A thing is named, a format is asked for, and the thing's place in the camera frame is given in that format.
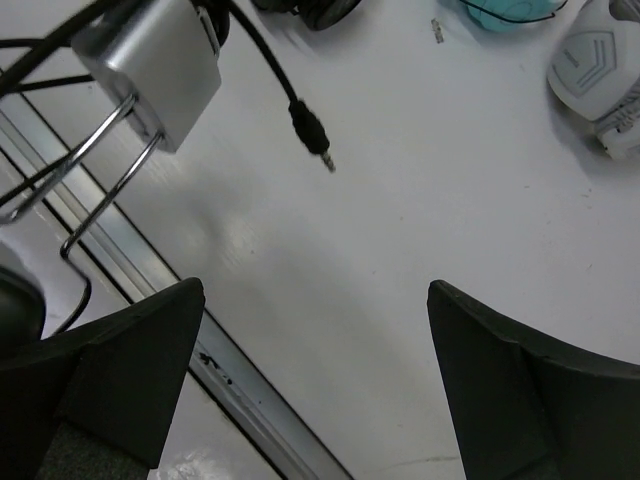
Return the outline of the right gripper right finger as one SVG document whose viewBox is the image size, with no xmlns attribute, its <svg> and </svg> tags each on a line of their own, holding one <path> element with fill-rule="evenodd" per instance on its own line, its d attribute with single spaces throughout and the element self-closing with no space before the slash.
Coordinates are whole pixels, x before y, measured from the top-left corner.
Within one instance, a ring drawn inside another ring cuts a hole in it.
<svg viewBox="0 0 640 480">
<path fill-rule="evenodd" d="M 639 368 L 502 315 L 443 281 L 427 310 L 469 479 L 636 479 Z"/>
</svg>

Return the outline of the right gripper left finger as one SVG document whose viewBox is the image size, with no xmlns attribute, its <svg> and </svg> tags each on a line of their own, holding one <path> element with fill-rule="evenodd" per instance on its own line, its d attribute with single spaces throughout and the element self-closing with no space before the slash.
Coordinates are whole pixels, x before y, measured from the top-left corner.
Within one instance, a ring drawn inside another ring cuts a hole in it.
<svg viewBox="0 0 640 480">
<path fill-rule="evenodd" d="M 147 478 L 204 303 L 202 282 L 188 278 L 64 333 L 3 347 L 2 478 Z"/>
</svg>

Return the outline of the brown silver headphones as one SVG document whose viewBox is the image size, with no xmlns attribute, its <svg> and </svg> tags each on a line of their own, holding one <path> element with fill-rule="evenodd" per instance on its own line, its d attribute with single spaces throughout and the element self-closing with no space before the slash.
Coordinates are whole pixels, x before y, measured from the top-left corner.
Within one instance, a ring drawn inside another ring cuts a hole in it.
<svg viewBox="0 0 640 480">
<path fill-rule="evenodd" d="M 221 86 L 220 44 L 206 8 L 192 1 L 94 1 L 42 39 L 7 39 L 1 45 L 29 48 L 2 74 L 2 95 L 28 90 L 24 79 L 69 47 L 115 105 L 79 145 L 3 197 L 9 202 L 25 189 L 32 191 L 2 215 L 2 224 L 15 223 L 43 200 L 121 121 L 145 144 L 59 250 L 61 260 L 83 282 L 79 304 L 56 330 L 62 333 L 76 323 L 92 294 L 91 281 L 71 259 L 71 249 L 155 151 L 178 151 Z"/>
</svg>

